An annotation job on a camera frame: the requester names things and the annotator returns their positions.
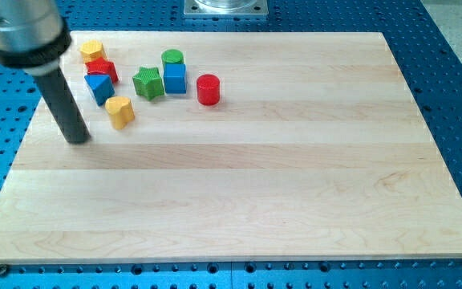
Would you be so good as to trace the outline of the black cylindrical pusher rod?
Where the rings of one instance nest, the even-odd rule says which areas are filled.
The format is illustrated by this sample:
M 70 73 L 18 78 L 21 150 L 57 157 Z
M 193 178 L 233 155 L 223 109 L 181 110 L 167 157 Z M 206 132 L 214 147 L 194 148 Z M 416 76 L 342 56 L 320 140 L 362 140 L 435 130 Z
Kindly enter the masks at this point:
M 34 75 L 34 81 L 66 142 L 87 142 L 90 133 L 61 69 L 57 67 L 46 74 Z

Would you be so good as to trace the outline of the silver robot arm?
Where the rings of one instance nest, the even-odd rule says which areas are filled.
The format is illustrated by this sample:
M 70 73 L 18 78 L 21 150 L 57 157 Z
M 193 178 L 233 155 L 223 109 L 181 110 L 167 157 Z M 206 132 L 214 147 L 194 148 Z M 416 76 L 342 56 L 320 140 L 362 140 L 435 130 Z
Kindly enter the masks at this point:
M 90 134 L 59 66 L 71 45 L 67 21 L 51 0 L 0 0 L 0 64 L 31 75 L 66 142 Z

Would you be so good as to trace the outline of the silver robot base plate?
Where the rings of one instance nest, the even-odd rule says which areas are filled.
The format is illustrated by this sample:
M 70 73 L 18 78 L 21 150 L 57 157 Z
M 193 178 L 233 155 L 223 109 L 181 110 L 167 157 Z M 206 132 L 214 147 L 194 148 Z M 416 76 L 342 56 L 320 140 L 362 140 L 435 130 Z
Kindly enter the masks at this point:
M 188 17 L 266 16 L 267 0 L 184 0 Z

